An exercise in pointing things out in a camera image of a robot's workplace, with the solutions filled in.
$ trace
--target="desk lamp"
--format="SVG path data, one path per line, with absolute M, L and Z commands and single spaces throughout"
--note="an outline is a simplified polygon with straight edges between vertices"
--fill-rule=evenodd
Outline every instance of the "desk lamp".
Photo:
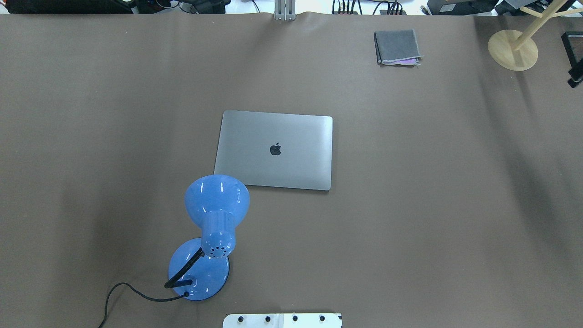
M 166 288 L 192 301 L 210 298 L 229 276 L 229 258 L 235 248 L 235 227 L 249 209 L 249 191 L 239 180 L 210 175 L 194 181 L 184 202 L 202 237 L 182 244 L 168 266 Z
M 521 7 L 520 10 L 538 17 L 521 33 L 516 30 L 502 30 L 492 35 L 488 41 L 488 51 L 502 67 L 512 71 L 525 71 L 533 67 L 539 58 L 539 49 L 531 37 L 549 19 L 583 11 L 583 8 L 557 12 L 567 0 L 554 0 L 542 13 Z

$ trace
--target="metal bracket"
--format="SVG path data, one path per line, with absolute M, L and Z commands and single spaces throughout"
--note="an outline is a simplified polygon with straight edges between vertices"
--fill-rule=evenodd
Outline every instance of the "metal bracket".
M 275 0 L 275 20 L 295 20 L 296 0 Z
M 263 313 L 228 315 L 223 328 L 342 328 L 340 313 Z

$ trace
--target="microfiber cloth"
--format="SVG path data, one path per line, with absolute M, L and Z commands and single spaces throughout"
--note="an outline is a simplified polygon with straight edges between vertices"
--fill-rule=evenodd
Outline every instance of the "microfiber cloth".
M 419 65 L 419 47 L 414 30 L 376 31 L 377 61 L 384 65 Z

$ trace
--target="lamp base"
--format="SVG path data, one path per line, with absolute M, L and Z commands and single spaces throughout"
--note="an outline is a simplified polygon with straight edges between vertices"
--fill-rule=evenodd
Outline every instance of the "lamp base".
M 512 51 L 512 45 L 521 34 L 516 30 L 502 30 L 490 37 L 488 51 L 502 67 L 512 71 L 526 71 L 535 65 L 539 49 L 532 39 L 529 38 L 522 47 Z
M 168 279 L 180 271 L 184 264 L 196 253 L 201 246 L 201 239 L 191 239 L 182 244 L 172 258 L 168 266 Z M 191 301 L 202 301 L 212 297 L 223 288 L 229 276 L 229 258 L 216 259 L 203 256 L 186 272 L 180 280 L 192 280 L 191 285 L 173 288 L 178 295 L 188 292 L 185 297 Z

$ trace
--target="silver laptop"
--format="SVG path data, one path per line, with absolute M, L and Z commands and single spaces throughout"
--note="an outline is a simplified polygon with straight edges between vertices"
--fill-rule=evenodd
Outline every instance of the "silver laptop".
M 215 174 L 253 186 L 330 190 L 332 117 L 227 110 Z

